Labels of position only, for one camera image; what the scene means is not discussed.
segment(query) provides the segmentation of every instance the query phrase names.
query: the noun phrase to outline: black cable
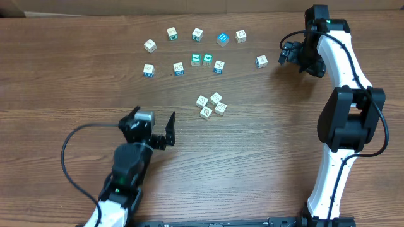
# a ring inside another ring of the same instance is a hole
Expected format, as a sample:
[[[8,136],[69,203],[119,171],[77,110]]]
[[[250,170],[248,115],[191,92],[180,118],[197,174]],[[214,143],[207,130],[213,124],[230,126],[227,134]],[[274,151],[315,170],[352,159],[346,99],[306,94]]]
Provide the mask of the black cable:
[[[296,35],[296,34],[301,34],[301,33],[305,33],[305,34],[307,34],[307,33],[315,33],[315,34],[319,34],[319,35],[324,35],[325,37],[328,37],[328,38],[332,39],[332,41],[338,43],[338,44],[341,46],[341,48],[342,48],[342,49],[345,51],[345,53],[347,54],[347,57],[348,57],[348,60],[349,60],[349,64],[350,64],[351,69],[352,69],[353,80],[355,80],[355,82],[358,84],[358,87],[365,93],[366,98],[367,98],[368,100],[370,100],[370,102],[372,103],[372,106],[376,109],[377,114],[378,114],[379,117],[380,117],[380,120],[381,120],[381,122],[382,122],[382,124],[383,124],[383,129],[384,129],[384,143],[383,143],[383,146],[381,147],[381,149],[380,149],[378,152],[372,153],[372,154],[352,154],[352,155],[346,157],[346,158],[342,161],[340,170],[338,171],[338,175],[337,175],[337,178],[336,178],[336,180],[335,180],[334,189],[333,189],[333,194],[332,194],[332,196],[331,196],[330,208],[328,209],[328,215],[327,215],[327,220],[326,220],[326,225],[325,225],[325,226],[328,226],[328,221],[330,221],[330,218],[331,218],[331,212],[332,212],[332,210],[333,210],[333,204],[334,204],[334,200],[335,200],[335,194],[336,194],[336,190],[337,190],[337,188],[338,188],[338,183],[340,182],[340,179],[341,179],[341,174],[342,174],[343,167],[347,164],[347,161],[348,161],[349,159],[351,159],[351,158],[354,158],[354,157],[371,158],[371,157],[375,157],[375,156],[380,155],[381,153],[383,153],[383,151],[387,148],[387,145],[388,145],[388,143],[389,143],[389,129],[388,129],[387,122],[386,122],[386,119],[384,118],[384,115],[383,115],[382,111],[381,111],[380,108],[377,106],[376,102],[373,100],[373,98],[372,98],[372,96],[369,94],[369,92],[367,92],[367,90],[366,90],[366,89],[363,87],[363,85],[360,83],[359,77],[358,77],[358,75],[357,75],[357,73],[356,73],[356,70],[355,70],[354,61],[352,60],[352,56],[351,56],[351,54],[349,53],[347,47],[345,46],[345,44],[343,44],[343,43],[342,43],[341,41],[339,41],[337,38],[335,38],[335,37],[333,37],[332,35],[329,35],[329,34],[327,34],[327,33],[325,33],[325,32],[319,32],[319,31],[302,30],[302,31],[292,32],[292,33],[290,33],[289,35],[285,36],[285,37],[280,41],[279,47],[281,48],[281,50],[294,50],[294,49],[302,48],[302,45],[299,45],[299,46],[296,46],[296,47],[292,47],[292,48],[285,48],[285,47],[282,47],[282,43],[283,43],[287,38],[289,38],[289,37],[291,37],[291,36],[293,36],[293,35]]]
[[[95,227],[97,227],[100,222],[101,222],[101,207],[98,204],[98,201],[92,197],[88,192],[86,192],[84,189],[82,189],[79,185],[77,185],[77,183],[75,183],[73,181],[73,179],[70,177],[70,175],[68,174],[68,171],[66,170],[66,167],[64,165],[64,150],[66,149],[66,145],[68,145],[68,142],[70,140],[70,138],[80,129],[83,129],[85,127],[118,127],[117,124],[105,124],[105,123],[91,123],[91,124],[84,124],[82,126],[77,127],[75,130],[71,131],[70,134],[67,136],[67,138],[64,140],[63,143],[63,147],[62,147],[62,154],[61,154],[61,163],[62,163],[62,169],[63,169],[63,173],[66,176],[66,178],[70,181],[70,183],[77,189],[79,190],[81,193],[85,194],[88,198],[90,198],[94,204],[96,205],[97,209],[98,209],[98,219],[97,222],[95,223]]]

